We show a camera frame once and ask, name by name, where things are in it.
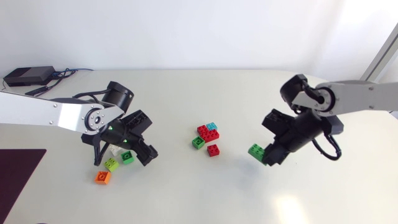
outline lego brick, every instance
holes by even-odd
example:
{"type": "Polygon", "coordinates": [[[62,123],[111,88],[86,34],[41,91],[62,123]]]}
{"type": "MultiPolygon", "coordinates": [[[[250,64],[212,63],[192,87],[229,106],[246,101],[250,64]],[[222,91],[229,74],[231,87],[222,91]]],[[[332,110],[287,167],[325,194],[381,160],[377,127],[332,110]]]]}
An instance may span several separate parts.
{"type": "Polygon", "coordinates": [[[113,158],[110,158],[108,159],[108,161],[105,162],[105,167],[108,168],[109,171],[113,172],[114,170],[116,170],[116,168],[119,167],[119,163],[113,158]]]}
{"type": "Polygon", "coordinates": [[[200,127],[197,128],[198,130],[198,134],[201,136],[203,133],[206,133],[209,131],[209,129],[207,129],[206,125],[202,125],[200,127]]]}
{"type": "Polygon", "coordinates": [[[215,123],[206,124],[206,127],[207,127],[207,129],[209,129],[209,131],[217,130],[217,126],[215,123]]]}
{"type": "Polygon", "coordinates": [[[207,152],[209,153],[210,157],[218,156],[220,154],[220,150],[216,144],[207,146],[207,152]]]}
{"type": "Polygon", "coordinates": [[[111,173],[108,171],[98,171],[97,176],[94,179],[94,182],[97,184],[108,184],[111,178],[111,173]]]}
{"type": "Polygon", "coordinates": [[[195,148],[200,149],[205,145],[205,140],[198,136],[194,140],[192,140],[192,144],[193,146],[195,146],[195,148]]]}
{"type": "Polygon", "coordinates": [[[262,147],[260,147],[257,144],[253,144],[250,147],[248,153],[250,155],[252,155],[252,157],[256,158],[258,161],[260,161],[262,163],[262,157],[264,156],[264,150],[262,147]]]}
{"type": "Polygon", "coordinates": [[[125,149],[114,145],[110,145],[109,150],[112,152],[113,156],[118,156],[126,151],[125,149]]]}
{"type": "Polygon", "coordinates": [[[203,133],[200,137],[205,140],[205,143],[208,143],[212,140],[218,139],[220,135],[218,134],[217,130],[211,130],[203,133]]]}
{"type": "Polygon", "coordinates": [[[134,158],[131,154],[131,151],[127,151],[125,153],[121,154],[122,160],[124,164],[129,164],[132,163],[134,161],[134,158]]]}

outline robotic arm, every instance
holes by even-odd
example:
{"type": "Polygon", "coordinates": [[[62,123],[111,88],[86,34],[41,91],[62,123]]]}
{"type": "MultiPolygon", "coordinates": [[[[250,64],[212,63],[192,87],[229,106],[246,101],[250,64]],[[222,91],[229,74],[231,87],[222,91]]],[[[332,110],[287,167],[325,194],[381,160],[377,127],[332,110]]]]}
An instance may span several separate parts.
{"type": "Polygon", "coordinates": [[[126,87],[110,82],[103,91],[80,93],[73,98],[44,100],[15,93],[0,92],[0,123],[58,126],[82,133],[84,143],[94,146],[94,165],[101,164],[110,144],[133,150],[142,165],[157,157],[157,151],[144,143],[142,133],[152,121],[141,111],[121,118],[134,97],[126,87]],[[101,101],[95,95],[102,95],[101,101]],[[81,100],[90,96],[93,100],[81,100]],[[105,145],[100,150],[100,142],[105,145]]]}
{"type": "Polygon", "coordinates": [[[262,125],[275,134],[275,141],[265,148],[262,163],[281,164],[289,153],[310,141],[325,157],[338,160],[341,149],[332,135],[342,133],[344,125],[336,115],[361,110],[398,110],[398,101],[386,98],[396,94],[396,86],[396,83],[345,81],[311,88],[304,75],[294,76],[283,85],[280,94],[297,116],[272,110],[265,117],[262,125]],[[335,148],[336,156],[327,154],[315,140],[321,133],[335,148]]]}

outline orange lego brick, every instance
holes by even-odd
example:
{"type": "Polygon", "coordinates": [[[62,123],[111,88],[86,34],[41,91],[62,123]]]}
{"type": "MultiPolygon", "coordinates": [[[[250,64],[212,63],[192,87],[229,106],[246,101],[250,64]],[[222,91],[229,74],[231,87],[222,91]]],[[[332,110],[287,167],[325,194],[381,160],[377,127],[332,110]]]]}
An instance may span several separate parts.
{"type": "Polygon", "coordinates": [[[94,181],[97,184],[108,184],[111,178],[111,173],[108,171],[98,171],[97,176],[95,177],[94,181]]]}

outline red lego brick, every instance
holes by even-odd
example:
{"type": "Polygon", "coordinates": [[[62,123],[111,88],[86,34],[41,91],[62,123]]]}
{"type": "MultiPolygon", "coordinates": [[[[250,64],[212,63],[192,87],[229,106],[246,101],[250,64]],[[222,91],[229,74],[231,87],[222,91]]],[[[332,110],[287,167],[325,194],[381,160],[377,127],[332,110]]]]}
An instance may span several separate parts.
{"type": "Polygon", "coordinates": [[[218,139],[220,135],[218,134],[217,130],[214,129],[201,134],[200,137],[203,138],[203,140],[205,140],[205,143],[208,143],[212,140],[218,139]]]}
{"type": "Polygon", "coordinates": [[[218,156],[220,154],[220,150],[218,149],[216,144],[207,146],[207,152],[209,153],[210,157],[218,156]]]}
{"type": "Polygon", "coordinates": [[[198,127],[199,135],[202,135],[202,134],[204,134],[204,133],[206,133],[208,131],[209,131],[209,129],[207,129],[206,125],[202,125],[202,126],[198,127]]]}

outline black box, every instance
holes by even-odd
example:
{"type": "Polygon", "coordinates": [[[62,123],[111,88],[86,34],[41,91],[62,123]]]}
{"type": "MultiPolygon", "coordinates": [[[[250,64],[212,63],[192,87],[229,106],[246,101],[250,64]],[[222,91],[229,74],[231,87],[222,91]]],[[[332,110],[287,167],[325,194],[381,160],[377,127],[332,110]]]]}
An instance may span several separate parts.
{"type": "Polygon", "coordinates": [[[4,81],[9,86],[47,85],[53,72],[53,66],[17,68],[5,76],[4,81]]]}

